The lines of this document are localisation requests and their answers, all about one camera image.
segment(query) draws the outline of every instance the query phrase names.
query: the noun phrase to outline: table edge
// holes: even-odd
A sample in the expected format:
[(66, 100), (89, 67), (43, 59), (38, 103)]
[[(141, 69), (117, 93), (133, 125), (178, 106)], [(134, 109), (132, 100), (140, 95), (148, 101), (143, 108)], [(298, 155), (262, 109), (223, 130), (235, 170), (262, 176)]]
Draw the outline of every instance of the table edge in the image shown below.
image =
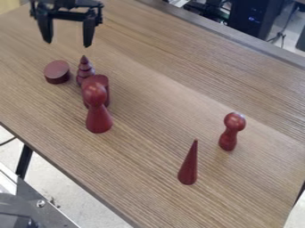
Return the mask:
[(5, 130), (13, 134), (17, 139), (22, 141), (24, 144), (28, 145), (35, 153), (37, 153), (40, 157), (42, 157), (44, 160), (49, 162), (53, 167), (57, 168), (59, 171), (61, 171), (64, 175), (66, 175), (71, 181), (73, 181), (75, 184), (77, 184), (80, 188), (82, 188), (84, 191), (89, 193), (91, 196), (93, 196), (96, 200), (98, 200), (100, 203), (105, 205), (110, 211), (112, 211), (114, 214), (116, 214), (119, 218), (124, 220), (126, 223), (130, 224), (134, 228), (141, 228), (139, 224), (132, 221), (130, 218), (125, 216), (123, 213), (121, 213), (118, 209), (116, 209), (114, 206), (111, 205), (111, 203), (108, 203), (105, 199), (95, 194), (93, 191), (91, 191), (89, 188), (87, 188), (83, 183), (79, 182), (76, 178), (74, 178), (72, 175), (69, 174), (68, 171), (65, 171), (60, 166), (57, 166), (55, 162), (52, 162), (47, 156), (44, 155), (44, 153), (40, 152), (32, 146), (29, 142), (24, 140), (22, 137), (20, 137), (18, 134), (16, 134), (11, 128), (9, 128), (4, 122), (0, 122), (0, 126), (2, 126)]

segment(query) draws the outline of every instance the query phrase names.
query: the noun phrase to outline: red wooden object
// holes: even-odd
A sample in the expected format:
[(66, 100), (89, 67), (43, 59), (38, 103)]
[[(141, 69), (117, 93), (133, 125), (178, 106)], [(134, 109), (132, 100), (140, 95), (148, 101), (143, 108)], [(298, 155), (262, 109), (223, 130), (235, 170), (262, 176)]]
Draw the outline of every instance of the red wooden object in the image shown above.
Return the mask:
[(182, 184), (191, 185), (197, 180), (197, 149), (198, 140), (194, 140), (193, 145), (177, 175), (178, 180)]
[(110, 104), (110, 89), (109, 89), (108, 77), (105, 75), (95, 75), (93, 77), (88, 77), (88, 78), (84, 79), (84, 81), (81, 84), (81, 87), (84, 88), (88, 84), (91, 84), (91, 83), (102, 84), (105, 87), (106, 92), (107, 92), (107, 99), (106, 99), (106, 102), (104, 103), (104, 105), (106, 107), (108, 107)]
[(79, 61), (77, 83), (79, 86), (83, 83), (84, 79), (95, 75), (95, 69), (89, 59), (83, 55)]
[(88, 83), (82, 89), (84, 101), (89, 105), (86, 127), (93, 133), (104, 133), (112, 126), (111, 115), (103, 105), (107, 99), (106, 89), (102, 84)]
[(70, 78), (69, 64), (66, 61), (52, 61), (46, 65), (44, 75), (48, 83), (64, 83)]
[(232, 151), (237, 144), (237, 133), (246, 126), (245, 118), (242, 114), (231, 112), (226, 115), (224, 123), (226, 131), (219, 138), (219, 146), (225, 151)]

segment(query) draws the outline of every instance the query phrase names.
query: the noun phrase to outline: black equipment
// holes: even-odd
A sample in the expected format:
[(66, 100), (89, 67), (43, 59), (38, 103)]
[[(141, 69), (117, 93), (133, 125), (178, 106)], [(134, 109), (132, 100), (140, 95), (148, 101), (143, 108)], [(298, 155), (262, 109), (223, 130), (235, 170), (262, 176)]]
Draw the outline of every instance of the black equipment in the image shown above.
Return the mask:
[(232, 0), (228, 26), (265, 40), (284, 0)]
[[(79, 7), (89, 9), (87, 12), (70, 12), (72, 8)], [(95, 26), (103, 23), (102, 8), (103, 4), (94, 0), (30, 0), (30, 15), (37, 20), (43, 39), (49, 44), (54, 33), (53, 19), (75, 20), (83, 21), (84, 47), (89, 47)]]

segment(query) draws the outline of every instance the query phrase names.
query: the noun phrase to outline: round red disc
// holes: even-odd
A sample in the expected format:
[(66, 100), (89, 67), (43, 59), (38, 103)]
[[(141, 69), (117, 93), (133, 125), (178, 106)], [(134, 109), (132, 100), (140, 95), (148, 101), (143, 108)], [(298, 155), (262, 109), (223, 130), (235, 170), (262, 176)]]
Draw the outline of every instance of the round red disc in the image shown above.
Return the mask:
[(64, 83), (70, 78), (69, 64), (66, 61), (52, 61), (45, 67), (44, 74), (49, 83)]

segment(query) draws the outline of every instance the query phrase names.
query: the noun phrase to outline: red chess piece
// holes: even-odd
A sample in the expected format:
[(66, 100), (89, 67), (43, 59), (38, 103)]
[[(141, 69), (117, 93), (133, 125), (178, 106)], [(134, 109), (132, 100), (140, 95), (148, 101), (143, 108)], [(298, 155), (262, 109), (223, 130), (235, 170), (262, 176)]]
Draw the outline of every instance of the red chess piece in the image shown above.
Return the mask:
[(237, 144), (237, 133), (246, 126), (245, 118), (242, 114), (232, 112), (226, 115), (224, 123), (226, 131), (219, 138), (219, 146), (225, 151), (232, 151)]
[(84, 101), (89, 105), (86, 127), (93, 133), (103, 133), (112, 126), (111, 115), (103, 105), (107, 99), (106, 89), (97, 83), (87, 84), (82, 89)]
[(86, 78), (93, 76), (94, 74), (95, 74), (95, 69), (93, 68), (92, 63), (85, 55), (83, 55), (78, 65), (78, 74), (77, 74), (78, 85), (81, 86), (81, 84)]
[(198, 140), (194, 140), (177, 178), (182, 184), (191, 185), (197, 180), (197, 148)]
[(81, 84), (82, 89), (91, 83), (102, 84), (107, 92), (107, 99), (104, 105), (106, 107), (110, 104), (110, 89), (109, 89), (109, 79), (105, 75), (94, 75), (93, 77), (86, 78)]

